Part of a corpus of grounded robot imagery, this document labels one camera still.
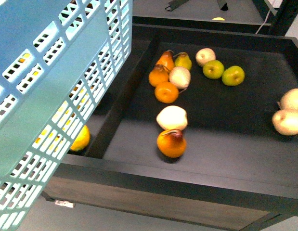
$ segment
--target orange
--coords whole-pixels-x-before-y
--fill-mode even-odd
[[[81,129],[76,139],[74,140],[70,149],[75,152],[81,151],[89,145],[89,142],[90,142],[90,131],[87,125],[85,125]]]
[[[181,156],[186,149],[186,140],[179,129],[162,131],[157,137],[158,149],[170,158]]]
[[[163,66],[165,66],[167,68],[166,71],[169,73],[174,68],[173,51],[165,51],[160,56],[156,64],[162,64]]]
[[[153,87],[156,87],[159,83],[168,81],[169,75],[161,64],[155,65],[153,70],[149,74],[149,82]]]
[[[179,90],[170,82],[161,82],[156,86],[154,94],[162,103],[173,103],[179,96]]]

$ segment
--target yellow pear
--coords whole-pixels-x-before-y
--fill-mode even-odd
[[[186,52],[181,52],[177,54],[177,56],[178,57],[175,59],[174,65],[185,67],[187,70],[190,71],[193,64],[188,54]]]

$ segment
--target artificial fruit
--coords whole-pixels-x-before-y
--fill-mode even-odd
[[[177,56],[178,57],[175,59],[174,65],[185,67],[187,70],[190,71],[193,64],[188,54],[186,52],[180,52],[177,54]]]
[[[187,127],[187,113],[178,106],[171,105],[165,107],[156,117],[159,126],[164,129],[184,130]]]
[[[168,73],[162,64],[155,65],[149,74],[149,83],[153,87],[156,87],[161,82],[168,81],[168,79]]]
[[[170,158],[181,156],[186,149],[186,140],[179,129],[168,129],[162,131],[156,140],[158,149]]]
[[[174,68],[173,51],[165,51],[159,58],[156,64],[161,64],[166,67],[166,71],[169,73]]]
[[[239,66],[231,66],[221,76],[222,82],[227,86],[236,86],[245,79],[245,72]]]
[[[292,136],[298,134],[298,111],[282,109],[274,113],[272,123],[280,134]]]
[[[298,110],[298,88],[286,92],[278,104],[280,109]]]
[[[221,63],[221,61],[211,60],[204,64],[202,71],[207,78],[218,79],[224,72],[224,65]]]
[[[208,61],[216,60],[215,52],[211,48],[203,48],[196,54],[196,61],[199,66],[204,66]]]
[[[169,81],[178,89],[185,89],[191,82],[191,73],[185,67],[176,66],[169,73]]]
[[[162,103],[173,103],[179,96],[179,90],[174,84],[165,81],[156,86],[154,95]]]

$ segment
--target white apple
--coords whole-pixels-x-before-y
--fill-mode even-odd
[[[292,136],[298,134],[298,111],[282,109],[274,113],[272,123],[280,134]]]
[[[211,48],[203,48],[196,54],[196,61],[199,66],[204,66],[208,61],[216,60],[215,52]]]
[[[185,67],[176,66],[169,73],[169,81],[178,89],[185,89],[191,82],[191,73]]]
[[[298,88],[291,89],[285,93],[280,102],[280,109],[295,109],[298,110]]]
[[[184,130],[187,127],[187,113],[178,106],[167,106],[156,117],[159,126],[164,129]]]

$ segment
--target black tray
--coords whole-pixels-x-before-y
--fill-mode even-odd
[[[82,153],[85,157],[67,155],[63,163],[274,195],[279,201],[297,199],[288,201],[287,212],[298,216],[298,135],[280,135],[271,122],[277,101],[298,88],[298,41],[141,25],[133,26],[133,40],[135,48],[143,46],[142,53],[131,56],[113,82],[111,88],[117,91],[102,117],[98,139]],[[204,47],[212,48],[226,68],[241,66],[245,81],[227,87],[220,79],[205,78],[194,59]],[[169,104],[155,99],[148,82],[149,72],[168,49],[187,52],[193,62],[191,84],[172,104],[187,111],[189,122],[184,130],[187,149],[177,159],[165,158],[156,147],[162,129],[155,117]],[[92,116],[90,126],[101,122],[101,118],[95,120]],[[274,206],[283,209],[283,205]]]

